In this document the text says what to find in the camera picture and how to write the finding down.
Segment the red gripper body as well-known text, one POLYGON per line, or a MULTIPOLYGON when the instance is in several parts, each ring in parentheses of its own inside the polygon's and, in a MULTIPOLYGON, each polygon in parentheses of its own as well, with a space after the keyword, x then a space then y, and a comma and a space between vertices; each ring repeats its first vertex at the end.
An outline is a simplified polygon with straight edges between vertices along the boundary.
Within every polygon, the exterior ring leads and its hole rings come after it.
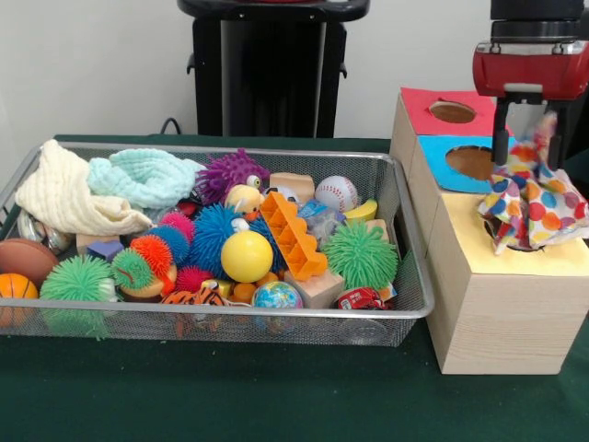
POLYGON ((588 42, 480 43, 473 54, 473 80, 481 96, 539 94, 574 100, 588 85, 588 42))

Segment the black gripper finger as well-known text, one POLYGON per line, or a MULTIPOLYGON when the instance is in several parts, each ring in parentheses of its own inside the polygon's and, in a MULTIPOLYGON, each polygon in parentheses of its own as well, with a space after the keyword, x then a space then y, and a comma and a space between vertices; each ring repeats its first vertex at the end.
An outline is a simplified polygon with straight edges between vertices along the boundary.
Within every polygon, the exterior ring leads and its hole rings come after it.
POLYGON ((498 97, 493 120, 492 161, 495 165, 504 165, 508 157, 510 135, 506 127, 510 100, 498 97))
POLYGON ((565 157, 567 132, 567 102, 552 100, 549 109, 556 116, 556 125, 549 140, 548 166, 550 169, 560 169, 565 157))

